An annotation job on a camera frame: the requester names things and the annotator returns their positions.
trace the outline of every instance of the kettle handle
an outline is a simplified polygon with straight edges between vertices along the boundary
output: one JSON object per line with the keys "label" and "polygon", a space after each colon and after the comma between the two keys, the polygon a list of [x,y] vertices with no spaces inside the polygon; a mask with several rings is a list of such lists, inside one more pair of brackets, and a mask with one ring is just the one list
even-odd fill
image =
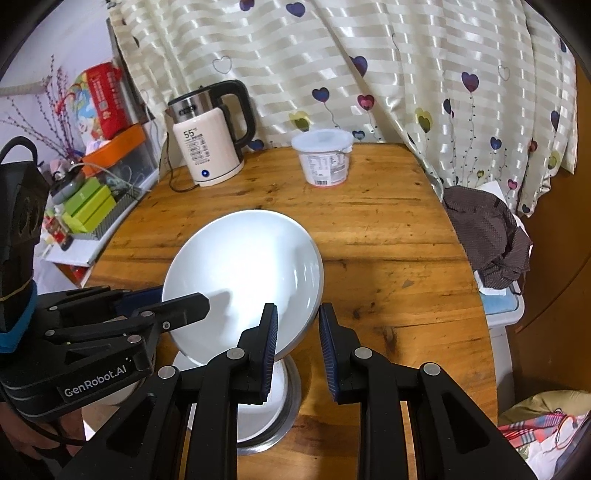
{"label": "kettle handle", "polygon": [[215,106],[220,106],[223,103],[222,96],[224,95],[238,97],[244,120],[246,120],[246,134],[242,138],[234,140],[234,145],[236,148],[246,147],[248,142],[254,138],[256,132],[255,115],[252,111],[251,100],[246,86],[240,80],[225,80],[212,85],[209,95]]}

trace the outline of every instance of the curtain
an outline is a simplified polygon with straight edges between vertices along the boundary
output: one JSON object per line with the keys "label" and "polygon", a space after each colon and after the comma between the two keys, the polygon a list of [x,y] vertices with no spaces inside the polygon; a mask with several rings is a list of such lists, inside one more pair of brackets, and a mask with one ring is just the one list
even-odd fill
{"label": "curtain", "polygon": [[252,150],[317,128],[404,142],[439,195],[497,180],[527,215],[565,153],[574,168],[574,60],[521,0],[120,0],[110,15],[161,122],[169,100],[239,79]]}

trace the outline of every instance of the orange box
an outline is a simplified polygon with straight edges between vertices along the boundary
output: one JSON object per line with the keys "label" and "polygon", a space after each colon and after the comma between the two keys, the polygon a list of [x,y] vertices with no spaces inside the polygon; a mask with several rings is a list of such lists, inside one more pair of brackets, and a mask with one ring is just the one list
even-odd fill
{"label": "orange box", "polygon": [[[104,147],[82,158],[83,162],[93,163],[99,167],[109,168],[129,154],[134,148],[139,147],[146,140],[141,124],[133,124],[123,133],[117,135]],[[90,165],[82,167],[86,177],[96,175],[100,170]]]}

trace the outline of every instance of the electric kettle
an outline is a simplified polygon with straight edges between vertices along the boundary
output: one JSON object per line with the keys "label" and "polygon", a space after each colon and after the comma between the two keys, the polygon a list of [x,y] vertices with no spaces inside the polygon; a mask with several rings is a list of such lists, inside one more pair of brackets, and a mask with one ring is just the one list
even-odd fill
{"label": "electric kettle", "polygon": [[[236,139],[230,110],[222,102],[225,95],[238,98],[246,134]],[[226,80],[195,90],[168,103],[174,119],[173,132],[193,181],[206,187],[227,180],[244,166],[242,147],[256,130],[254,113],[245,85]]]}

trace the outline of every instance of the brown cloth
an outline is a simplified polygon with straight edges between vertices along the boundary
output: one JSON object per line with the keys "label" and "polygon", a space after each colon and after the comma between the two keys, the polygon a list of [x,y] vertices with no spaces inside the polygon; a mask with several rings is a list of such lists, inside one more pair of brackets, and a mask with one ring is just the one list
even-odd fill
{"label": "brown cloth", "polygon": [[507,288],[530,270],[531,240],[502,200],[455,186],[445,189],[443,207],[485,287]]}

